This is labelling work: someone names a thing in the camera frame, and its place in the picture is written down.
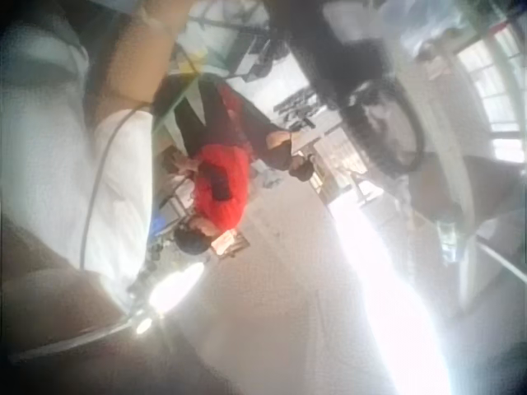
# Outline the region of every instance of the white shirt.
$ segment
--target white shirt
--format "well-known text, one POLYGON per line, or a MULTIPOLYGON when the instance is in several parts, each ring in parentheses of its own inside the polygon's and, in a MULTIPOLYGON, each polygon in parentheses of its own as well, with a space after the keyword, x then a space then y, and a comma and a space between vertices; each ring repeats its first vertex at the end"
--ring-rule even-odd
MULTIPOLYGON (((95 131, 83 114, 86 51, 56 16, 15 26, 2 45, 2 211, 79 267, 97 167, 129 110, 95 131)), ((152 116, 138 111, 110 148, 91 217, 86 269, 125 290, 143 265, 152 209, 152 116)))

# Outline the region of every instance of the black hair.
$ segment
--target black hair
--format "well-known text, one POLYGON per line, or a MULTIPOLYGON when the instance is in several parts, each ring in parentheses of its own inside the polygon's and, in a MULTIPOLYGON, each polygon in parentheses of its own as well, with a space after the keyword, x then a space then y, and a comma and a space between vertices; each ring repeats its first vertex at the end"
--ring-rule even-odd
POLYGON ((289 175, 297 177, 301 182, 309 181, 315 172, 315 166, 310 158, 311 156, 308 156, 302 165, 298 166, 296 169, 289 170, 289 175))
POLYGON ((204 235, 200 230, 177 228, 174 230, 174 241, 181 251, 188 255, 199 255, 207 251, 214 238, 204 235))

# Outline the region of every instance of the bright window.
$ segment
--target bright window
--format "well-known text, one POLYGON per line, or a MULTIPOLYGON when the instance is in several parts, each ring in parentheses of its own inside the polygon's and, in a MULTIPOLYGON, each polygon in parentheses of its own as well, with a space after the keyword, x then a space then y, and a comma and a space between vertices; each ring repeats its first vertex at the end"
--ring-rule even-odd
MULTIPOLYGON (((508 57, 511 69, 519 86, 525 93, 527 68, 520 47, 509 26, 495 34, 497 43, 508 57)), ((469 73, 476 91, 482 100, 493 134, 492 146, 498 160, 524 162, 525 151, 520 139, 501 138, 503 133, 520 132, 520 120, 516 119, 511 97, 501 77, 500 70, 494 64, 485 43, 480 40, 458 54, 459 61, 469 73)))

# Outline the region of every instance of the red top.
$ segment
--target red top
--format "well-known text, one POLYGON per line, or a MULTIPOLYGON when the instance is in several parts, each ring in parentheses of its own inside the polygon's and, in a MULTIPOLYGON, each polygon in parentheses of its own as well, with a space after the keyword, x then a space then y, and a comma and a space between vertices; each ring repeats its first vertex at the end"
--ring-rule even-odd
POLYGON ((203 147, 198 159, 226 171, 231 199, 214 200, 210 180, 198 176, 194 180, 196 212, 207 217, 222 232, 236 228, 247 204, 250 165, 247 153, 237 146, 210 144, 203 147))

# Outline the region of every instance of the black cable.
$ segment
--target black cable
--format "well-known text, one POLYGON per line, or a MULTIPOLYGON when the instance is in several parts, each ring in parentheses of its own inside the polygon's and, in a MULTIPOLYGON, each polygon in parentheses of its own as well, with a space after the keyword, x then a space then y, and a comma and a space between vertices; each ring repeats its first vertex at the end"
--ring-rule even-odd
POLYGON ((148 108, 147 105, 141 104, 135 109, 132 109, 122 120, 119 122, 115 130, 112 132, 112 135, 110 136, 110 139, 108 139, 108 142, 106 143, 106 148, 102 154, 102 157, 100 158, 99 167, 97 169, 96 173, 96 179, 93 185, 93 189, 91 190, 91 197, 90 202, 88 203, 88 213, 86 214, 86 222, 84 223, 84 230, 82 231, 82 242, 81 242, 81 256, 79 260, 79 269, 85 270, 86 266, 86 245, 88 241, 88 232, 90 231, 90 223, 91 223, 91 216, 93 215, 93 209, 95 207, 95 202, 97 198, 97 193, 99 192, 100 187, 100 181, 102 180, 102 174, 105 169, 105 163, 106 159, 108 159, 108 154, 110 153, 110 148, 112 146, 112 143, 114 142, 115 138, 117 137, 117 134, 122 129, 124 124, 133 117, 134 114, 136 114, 140 109, 148 108))

